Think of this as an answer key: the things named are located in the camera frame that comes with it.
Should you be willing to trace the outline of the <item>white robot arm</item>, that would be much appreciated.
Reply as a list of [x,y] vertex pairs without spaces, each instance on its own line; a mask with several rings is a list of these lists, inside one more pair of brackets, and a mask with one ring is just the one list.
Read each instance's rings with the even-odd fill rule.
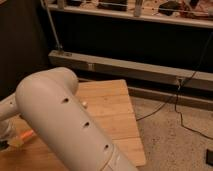
[[76,99],[65,67],[33,73],[0,101],[0,121],[19,114],[70,171],[138,171]]

